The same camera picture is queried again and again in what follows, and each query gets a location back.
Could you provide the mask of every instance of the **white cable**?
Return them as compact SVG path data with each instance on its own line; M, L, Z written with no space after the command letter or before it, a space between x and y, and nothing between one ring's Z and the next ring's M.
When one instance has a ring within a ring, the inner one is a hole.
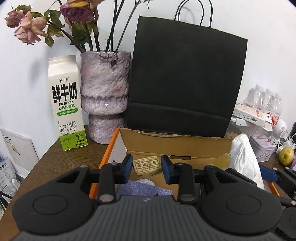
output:
M288 133L288 139L289 139L289 141L290 141L290 144L293 145L293 146L296 146L296 144L294 143L294 140L290 137L289 132L288 132L287 130L284 130L284 131L280 134L280 136L279 136L279 141L278 141L278 144L277 144L277 149L279 149L279 144L280 144L280 142L281 142L281 136L282 136L282 134L283 134L285 131Z

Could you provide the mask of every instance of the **milk carton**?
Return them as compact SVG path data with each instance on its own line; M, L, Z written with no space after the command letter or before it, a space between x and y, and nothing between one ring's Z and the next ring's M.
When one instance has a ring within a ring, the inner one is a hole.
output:
M50 98L63 150L87 145L78 80L75 55L49 59Z

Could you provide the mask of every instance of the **wooden table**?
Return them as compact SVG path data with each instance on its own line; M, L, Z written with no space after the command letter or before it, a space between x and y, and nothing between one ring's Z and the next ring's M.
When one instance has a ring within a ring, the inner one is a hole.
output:
M11 214L12 204L18 197L82 164L89 165L91 169L99 166L107 145L95 143L88 135L87 140L87 146L69 151L62 150L59 139L50 147L18 189L0 220L0 241L9 241L19 233ZM276 154L273 154L270 160L264 162L263 165L268 168L283 169ZM278 188L278 191L281 196L287 197L280 188Z

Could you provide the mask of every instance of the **newspaper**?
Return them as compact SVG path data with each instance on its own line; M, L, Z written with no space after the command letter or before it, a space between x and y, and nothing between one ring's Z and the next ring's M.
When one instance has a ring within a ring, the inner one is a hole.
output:
M10 196L13 196L17 191L12 183L12 179L16 179L15 169L9 157L0 162L0 191Z

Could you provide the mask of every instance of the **purple textured vase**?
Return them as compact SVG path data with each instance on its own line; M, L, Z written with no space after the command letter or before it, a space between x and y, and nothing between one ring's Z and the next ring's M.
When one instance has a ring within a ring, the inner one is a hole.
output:
M127 108L130 52L85 52L81 56L81 107L89 113L89 135L108 144L116 128L123 127Z
M84 52L81 107L91 115L115 115L127 108L130 52Z

